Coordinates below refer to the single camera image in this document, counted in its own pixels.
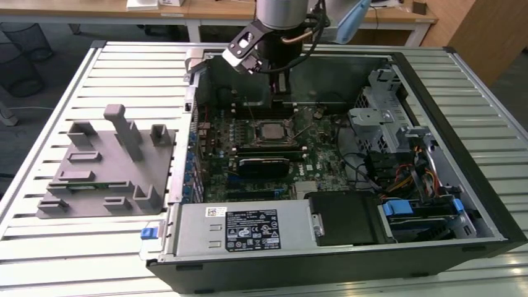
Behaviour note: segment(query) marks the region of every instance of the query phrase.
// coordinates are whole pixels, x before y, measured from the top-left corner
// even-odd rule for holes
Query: power supply label
[[[226,213],[226,249],[228,252],[280,249],[276,209]]]

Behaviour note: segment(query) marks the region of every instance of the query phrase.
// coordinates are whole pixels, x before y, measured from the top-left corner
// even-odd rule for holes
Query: blue tab
[[[143,240],[158,239],[158,227],[143,228],[142,239]]]
[[[383,205],[383,211],[390,215],[412,215],[411,203],[407,200],[390,200]]]
[[[460,201],[459,198],[454,199],[454,205],[455,205],[455,208],[456,208],[458,212],[463,212],[464,211],[464,204],[463,204],[463,202]]]
[[[388,203],[386,203],[383,205],[383,211],[386,213],[386,216],[394,215],[394,210],[392,210],[391,206],[388,205]]]

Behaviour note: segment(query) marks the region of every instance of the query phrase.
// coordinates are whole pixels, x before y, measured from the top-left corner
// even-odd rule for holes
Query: white desk leg
[[[200,20],[186,20],[187,31],[190,32],[190,41],[200,42]]]
[[[15,126],[19,122],[15,114],[8,110],[6,105],[0,102],[0,122],[7,126]]]
[[[420,46],[423,38],[428,33],[430,27],[430,23],[416,24],[416,27],[411,32],[410,38],[407,39],[406,46]]]

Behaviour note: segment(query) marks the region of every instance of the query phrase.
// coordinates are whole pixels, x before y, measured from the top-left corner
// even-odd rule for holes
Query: aluminum workbench
[[[2,296],[178,296],[138,255],[140,230],[162,221],[164,213],[52,220],[35,214],[71,143],[66,131],[72,120],[90,120],[96,129],[111,129],[103,110],[107,104],[120,103],[139,129],[152,123],[180,128],[183,102],[192,92],[184,81],[186,52],[198,46],[223,49],[219,44],[123,42],[90,49],[0,202]],[[319,49],[406,54],[520,227],[528,228],[528,134],[458,54],[436,48],[322,45]],[[523,246],[432,277],[218,295],[527,296],[527,252]]]

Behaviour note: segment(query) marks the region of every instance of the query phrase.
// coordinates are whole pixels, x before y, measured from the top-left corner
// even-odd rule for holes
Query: copper pipe
[[[291,39],[283,37],[280,40],[283,41],[283,43],[286,45],[292,45],[294,43],[298,43],[300,41],[303,41],[303,39],[306,39],[307,37],[314,35],[314,31],[308,31],[307,33],[303,33],[302,35],[299,35],[298,37],[294,37]]]

